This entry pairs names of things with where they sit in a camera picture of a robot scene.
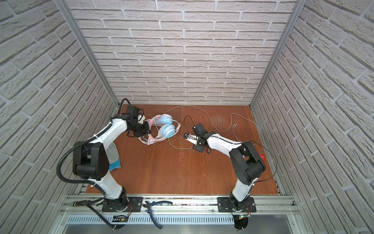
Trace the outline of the pink blue cat-ear headphones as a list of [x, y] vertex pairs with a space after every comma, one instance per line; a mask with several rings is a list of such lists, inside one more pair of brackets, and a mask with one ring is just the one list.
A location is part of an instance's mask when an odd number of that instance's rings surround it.
[[179, 132], [181, 124], [174, 120], [169, 114], [156, 115], [155, 117], [146, 120], [149, 128], [156, 126], [158, 128], [158, 134], [153, 137], [148, 134], [147, 145], [154, 144], [156, 142], [167, 140]]

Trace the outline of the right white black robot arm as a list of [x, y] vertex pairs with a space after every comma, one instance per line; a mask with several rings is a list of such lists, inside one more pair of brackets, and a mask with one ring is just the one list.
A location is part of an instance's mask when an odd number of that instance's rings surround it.
[[230, 194], [230, 204], [235, 210], [245, 207], [253, 185], [266, 170], [265, 163], [250, 141], [229, 140], [216, 132], [208, 132], [202, 124], [193, 128], [194, 134], [184, 134], [193, 143], [193, 149], [201, 153], [217, 150], [231, 160], [237, 182]]

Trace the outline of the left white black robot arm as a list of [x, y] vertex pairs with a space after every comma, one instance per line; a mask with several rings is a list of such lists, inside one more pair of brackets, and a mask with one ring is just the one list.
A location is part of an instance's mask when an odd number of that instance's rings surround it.
[[144, 122], [144, 111], [127, 106], [126, 112], [116, 114], [110, 123], [87, 143], [78, 141], [73, 151], [73, 173], [93, 183], [104, 196], [106, 205], [122, 211], [128, 206], [126, 190], [112, 177], [110, 171], [120, 167], [119, 152], [114, 143], [123, 132], [133, 132], [132, 137], [150, 134]]

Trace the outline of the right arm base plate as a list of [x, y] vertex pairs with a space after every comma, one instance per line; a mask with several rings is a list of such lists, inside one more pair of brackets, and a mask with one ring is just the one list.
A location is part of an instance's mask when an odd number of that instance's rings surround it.
[[253, 197], [248, 197], [241, 202], [238, 202], [234, 197], [218, 197], [218, 210], [220, 213], [229, 212], [247, 212], [255, 213], [257, 211], [256, 204]]

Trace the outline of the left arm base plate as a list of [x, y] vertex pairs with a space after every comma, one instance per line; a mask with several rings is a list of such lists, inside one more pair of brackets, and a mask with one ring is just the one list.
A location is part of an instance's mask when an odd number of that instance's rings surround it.
[[103, 212], [140, 212], [142, 208], [142, 197], [126, 197], [125, 199], [104, 199]]

